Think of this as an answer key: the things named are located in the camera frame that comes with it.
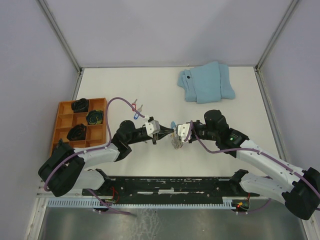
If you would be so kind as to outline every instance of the blue towel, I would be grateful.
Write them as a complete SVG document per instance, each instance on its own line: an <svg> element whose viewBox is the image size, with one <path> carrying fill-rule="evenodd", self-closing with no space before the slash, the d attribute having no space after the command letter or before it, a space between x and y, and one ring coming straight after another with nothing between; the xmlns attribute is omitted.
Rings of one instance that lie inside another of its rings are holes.
<svg viewBox="0 0 320 240"><path fill-rule="evenodd" d="M236 97L230 85L228 66L217 61L181 71L177 85L184 88L187 102L205 104Z"/></svg>

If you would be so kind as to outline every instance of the wooden tray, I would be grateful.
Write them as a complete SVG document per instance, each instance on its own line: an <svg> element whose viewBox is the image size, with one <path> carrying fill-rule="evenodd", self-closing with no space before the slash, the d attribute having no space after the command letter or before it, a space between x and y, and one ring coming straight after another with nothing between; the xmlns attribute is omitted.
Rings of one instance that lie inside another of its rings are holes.
<svg viewBox="0 0 320 240"><path fill-rule="evenodd" d="M59 103L56 115L55 126L50 148L50 155L57 146L59 139L64 143L68 143L73 148L93 147L107 142L106 121L103 114L102 124L88 125L86 116L92 110L101 110L105 113L107 100L105 98L93 98L89 100L89 109L87 112L74 113L71 104L75 101L61 101ZM75 125L83 124L86 126L85 140L69 141L67 139L68 132Z"/></svg>

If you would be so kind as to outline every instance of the wall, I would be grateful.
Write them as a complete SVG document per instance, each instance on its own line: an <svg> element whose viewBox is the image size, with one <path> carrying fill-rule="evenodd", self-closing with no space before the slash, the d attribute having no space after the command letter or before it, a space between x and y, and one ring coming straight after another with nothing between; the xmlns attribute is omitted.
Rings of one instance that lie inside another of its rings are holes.
<svg viewBox="0 0 320 240"><path fill-rule="evenodd" d="M76 72L35 0L0 4L0 235L21 240Z"/></svg>
<svg viewBox="0 0 320 240"><path fill-rule="evenodd" d="M262 69L290 160L320 170L320 1L303 0Z"/></svg>
<svg viewBox="0 0 320 240"><path fill-rule="evenodd" d="M291 0L47 0L82 67L255 66Z"/></svg>

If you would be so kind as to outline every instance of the coiled black cable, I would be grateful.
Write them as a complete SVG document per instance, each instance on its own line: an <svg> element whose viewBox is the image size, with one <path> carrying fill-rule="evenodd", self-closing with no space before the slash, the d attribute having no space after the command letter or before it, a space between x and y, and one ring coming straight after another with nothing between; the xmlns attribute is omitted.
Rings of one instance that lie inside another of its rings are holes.
<svg viewBox="0 0 320 240"><path fill-rule="evenodd" d="M89 125L102 124L103 118L104 111L101 110L92 110L85 117Z"/></svg>
<svg viewBox="0 0 320 240"><path fill-rule="evenodd" d="M69 141L85 140L86 139L86 132L87 132L87 127L81 123L81 124L76 125L73 128L71 128L70 131L68 132L68 135L66 136L66 138Z"/></svg>
<svg viewBox="0 0 320 240"><path fill-rule="evenodd" d="M89 109L89 100L81 98L71 103L71 109L74 113L85 113Z"/></svg>

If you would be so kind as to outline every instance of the white table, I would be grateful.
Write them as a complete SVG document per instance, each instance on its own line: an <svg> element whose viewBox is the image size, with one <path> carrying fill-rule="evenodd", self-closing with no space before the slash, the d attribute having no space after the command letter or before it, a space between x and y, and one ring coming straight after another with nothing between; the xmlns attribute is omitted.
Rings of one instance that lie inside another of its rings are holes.
<svg viewBox="0 0 320 240"><path fill-rule="evenodd" d="M122 97L137 107L143 104L142 114L153 116L165 127L170 123L200 120L208 110L221 110L231 128L248 135L258 145L274 155L276 145L269 125L253 67L230 67L230 82L235 91L234 100L196 104L185 101L185 91L177 86L178 74L186 67L139 68L86 68L77 99ZM124 120L132 120L136 128L144 123L141 117L134 120L134 112L122 101L115 100L108 111L111 133L114 134ZM215 143L204 141L211 150ZM110 176L184 176L228 177L239 169L256 175L265 174L257 168L230 155L206 152L198 142L185 143L176 150L170 136L153 145L131 145L132 152L123 160L97 165Z"/></svg>

